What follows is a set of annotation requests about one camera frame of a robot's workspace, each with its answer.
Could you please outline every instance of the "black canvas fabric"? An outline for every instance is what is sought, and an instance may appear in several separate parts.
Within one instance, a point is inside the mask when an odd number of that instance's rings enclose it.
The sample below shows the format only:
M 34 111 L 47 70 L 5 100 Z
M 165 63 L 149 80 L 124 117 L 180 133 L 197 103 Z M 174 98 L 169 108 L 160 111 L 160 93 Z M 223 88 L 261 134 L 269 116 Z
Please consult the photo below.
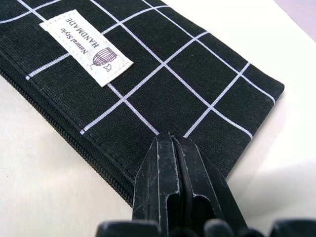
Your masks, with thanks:
M 156 134 L 191 138 L 227 176 L 284 89 L 159 0 L 0 4 L 1 71 L 129 203 Z M 103 88 L 39 26 L 74 9 L 134 62 Z

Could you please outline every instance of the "zipper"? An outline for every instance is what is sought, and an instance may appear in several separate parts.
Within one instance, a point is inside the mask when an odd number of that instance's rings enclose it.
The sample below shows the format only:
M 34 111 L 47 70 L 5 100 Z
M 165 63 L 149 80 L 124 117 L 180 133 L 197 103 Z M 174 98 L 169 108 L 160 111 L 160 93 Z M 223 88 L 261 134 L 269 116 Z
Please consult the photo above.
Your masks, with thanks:
M 29 96 L 11 77 L 0 69 L 0 75 L 4 77 L 23 97 L 26 99 L 55 130 L 74 148 L 79 155 L 103 178 L 105 181 L 131 206 L 133 196 L 131 196 L 114 178 L 107 173 L 104 168 L 65 130 L 54 118 L 52 118 L 36 101 Z

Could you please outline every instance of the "black zipper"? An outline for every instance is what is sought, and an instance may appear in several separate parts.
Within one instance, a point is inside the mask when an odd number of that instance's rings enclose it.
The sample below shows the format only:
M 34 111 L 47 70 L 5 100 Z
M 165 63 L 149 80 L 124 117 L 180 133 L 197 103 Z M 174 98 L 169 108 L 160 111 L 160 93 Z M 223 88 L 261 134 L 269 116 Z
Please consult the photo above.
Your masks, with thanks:
M 65 130 L 54 120 L 36 101 L 29 96 L 11 77 L 0 69 L 0 75 L 4 77 L 54 128 L 55 130 L 81 155 L 85 161 L 101 175 L 103 179 L 129 204 L 132 205 L 133 197 L 107 173 L 104 168 Z

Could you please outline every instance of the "sewn-on label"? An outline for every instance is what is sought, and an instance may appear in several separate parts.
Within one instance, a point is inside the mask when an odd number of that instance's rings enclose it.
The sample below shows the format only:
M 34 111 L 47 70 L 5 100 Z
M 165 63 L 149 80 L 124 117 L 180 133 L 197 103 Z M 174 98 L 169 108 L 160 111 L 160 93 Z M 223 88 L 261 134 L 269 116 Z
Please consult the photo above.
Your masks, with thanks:
M 133 64 L 77 10 L 51 18 L 40 26 L 48 31 L 102 87 Z

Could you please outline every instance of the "white table surface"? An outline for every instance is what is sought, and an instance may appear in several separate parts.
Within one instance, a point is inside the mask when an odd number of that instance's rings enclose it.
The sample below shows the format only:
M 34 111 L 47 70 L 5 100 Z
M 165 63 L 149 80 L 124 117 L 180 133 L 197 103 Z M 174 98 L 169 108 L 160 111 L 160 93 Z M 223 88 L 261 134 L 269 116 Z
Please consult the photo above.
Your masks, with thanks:
M 316 218 L 313 42 L 273 0 L 165 0 L 285 92 L 228 178 L 247 224 Z M 0 236 L 92 237 L 131 208 L 0 79 Z

